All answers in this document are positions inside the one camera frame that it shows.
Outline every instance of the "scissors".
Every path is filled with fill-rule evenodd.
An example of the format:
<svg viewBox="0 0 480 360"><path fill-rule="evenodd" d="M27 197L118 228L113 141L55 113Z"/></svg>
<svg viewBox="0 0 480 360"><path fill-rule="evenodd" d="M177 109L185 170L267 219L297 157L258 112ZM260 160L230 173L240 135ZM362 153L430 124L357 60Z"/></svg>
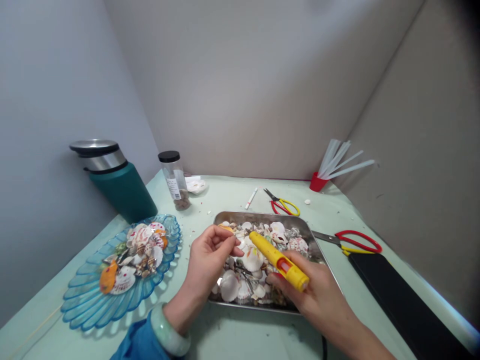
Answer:
<svg viewBox="0 0 480 360"><path fill-rule="evenodd" d="M276 206L280 210L283 210L284 212L286 212L288 215L300 216L300 210L299 210L298 207L295 206L295 204L293 204L290 201L287 201L285 199L281 199L281 198L278 198L278 197L274 196L267 188L265 188L263 190L265 190L265 192L268 194L268 196L271 197L271 201L270 201L271 208L273 209L273 212L275 214L280 215L280 213L277 211L277 209L275 209L275 206ZM296 213L294 213L292 210L290 210L290 208L287 206L287 204L292 205L295 208Z"/></svg>
<svg viewBox="0 0 480 360"><path fill-rule="evenodd" d="M313 230L312 230L312 233L316 238L319 238L320 240L324 240L326 242L337 245L340 249L343 250L343 253L345 255L348 255L346 252L357 253L357 254L371 254L371 253L378 254L378 253L381 253L382 250L383 250L382 247L380 246L380 244L378 242L376 242L375 240L373 240L370 236L367 236L364 233L361 233L361 232L355 231L355 230L340 231L340 232L337 232L335 234L335 236L326 235L326 234L323 234L321 232L313 231ZM345 236L347 234L358 235L359 237L364 238L365 240L367 240L368 242L373 244L373 246L375 248L368 247L366 245L363 245L362 243L359 243L358 241L352 240L351 238L348 238L348 237ZM357 247L359 247L360 249L363 249L363 250L354 249L354 248L350 248L350 247L345 247L345 246L342 245L342 243L340 241L345 241L347 243L353 244L353 245L355 245L355 246L357 246Z"/></svg>

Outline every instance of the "scalloped glass dish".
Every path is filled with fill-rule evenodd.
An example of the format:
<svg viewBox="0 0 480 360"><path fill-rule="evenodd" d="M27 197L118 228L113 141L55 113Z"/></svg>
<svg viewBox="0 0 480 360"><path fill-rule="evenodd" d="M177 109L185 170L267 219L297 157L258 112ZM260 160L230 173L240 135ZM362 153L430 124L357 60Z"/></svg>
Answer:
<svg viewBox="0 0 480 360"><path fill-rule="evenodd" d="M159 222L165 226L168 244L163 250L163 258L156 268L156 273L146 278L137 277L135 284L119 295L103 294L99 281L102 260L115 252L115 246L127 241L127 232L138 224ZM107 241L80 266L75 277L68 283L68 290L63 295L64 303L60 309L63 321L70 323L70 329L81 328L83 331L95 327L103 328L111 321L116 321L127 312L135 310L143 299L148 298L155 286L160 284L164 274L169 270L179 248L182 233L177 219L173 215L157 215L147 218L124 229Z"/></svg>

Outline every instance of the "person's left hand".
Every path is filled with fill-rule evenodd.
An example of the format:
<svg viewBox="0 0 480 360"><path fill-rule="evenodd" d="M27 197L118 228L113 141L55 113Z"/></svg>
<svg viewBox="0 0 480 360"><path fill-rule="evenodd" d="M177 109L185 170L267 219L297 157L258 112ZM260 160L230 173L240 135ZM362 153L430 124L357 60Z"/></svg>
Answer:
<svg viewBox="0 0 480 360"><path fill-rule="evenodd" d="M191 244L185 281L163 308L167 321L180 335L187 332L202 310L227 258L244 255L237 245L240 240L217 225L207 227Z"/></svg>
<svg viewBox="0 0 480 360"><path fill-rule="evenodd" d="M241 257L244 252L234 234L217 225L210 225L191 244L190 260L184 286L188 286L192 295L207 300L212 288L218 281L227 258L232 255Z"/></svg>

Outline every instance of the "white pen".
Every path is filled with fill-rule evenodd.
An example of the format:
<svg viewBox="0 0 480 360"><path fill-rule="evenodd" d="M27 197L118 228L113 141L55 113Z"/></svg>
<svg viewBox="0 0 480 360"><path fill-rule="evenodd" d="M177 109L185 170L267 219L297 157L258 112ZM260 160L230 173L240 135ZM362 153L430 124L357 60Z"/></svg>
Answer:
<svg viewBox="0 0 480 360"><path fill-rule="evenodd" d="M250 199L248 199L248 202L245 205L245 210L249 209L249 206L252 203L252 200L254 199L254 196L255 196L255 194L257 193L258 190L259 190L258 187L256 187L255 190L253 190L253 194L250 196Z"/></svg>

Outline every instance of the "blue sleeve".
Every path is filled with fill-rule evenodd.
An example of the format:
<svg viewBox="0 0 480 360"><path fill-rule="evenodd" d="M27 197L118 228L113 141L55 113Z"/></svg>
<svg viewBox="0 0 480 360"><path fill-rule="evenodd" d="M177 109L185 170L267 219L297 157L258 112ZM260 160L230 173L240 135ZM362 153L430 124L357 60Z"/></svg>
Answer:
<svg viewBox="0 0 480 360"><path fill-rule="evenodd" d="M148 317L133 323L110 360L170 360L169 355L160 345Z"/></svg>

